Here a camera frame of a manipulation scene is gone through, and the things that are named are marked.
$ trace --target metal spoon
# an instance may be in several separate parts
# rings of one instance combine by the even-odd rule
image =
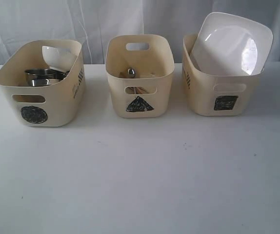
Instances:
[[[133,69],[132,67],[131,68],[128,68],[127,69],[127,78],[129,79],[133,79],[136,77],[136,70]],[[134,94],[137,94],[137,91],[136,91],[136,88],[133,87],[133,90],[134,90]]]

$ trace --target triangle chalkboard label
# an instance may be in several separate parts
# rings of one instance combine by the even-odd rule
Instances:
[[[150,106],[143,98],[137,96],[128,106],[127,112],[143,112],[143,111],[153,111],[154,108]]]

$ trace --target white plate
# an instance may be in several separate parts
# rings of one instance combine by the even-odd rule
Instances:
[[[256,75],[264,67],[272,41],[271,30],[260,23],[213,12],[206,17],[190,58],[210,75]]]

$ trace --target white curtain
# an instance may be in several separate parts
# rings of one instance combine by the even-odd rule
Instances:
[[[78,40],[85,63],[104,63],[111,38],[143,33],[166,37],[181,62],[183,36],[197,33],[213,11],[271,28],[269,60],[280,60],[280,0],[0,0],[0,64],[37,39]]]

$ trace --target white bowl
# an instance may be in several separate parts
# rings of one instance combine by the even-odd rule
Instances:
[[[77,58],[76,55],[68,52],[67,49],[50,46],[42,47],[42,56],[50,69],[60,72],[70,71]]]
[[[273,41],[271,30],[227,13],[210,13],[190,54],[198,69],[216,76],[259,74]]]

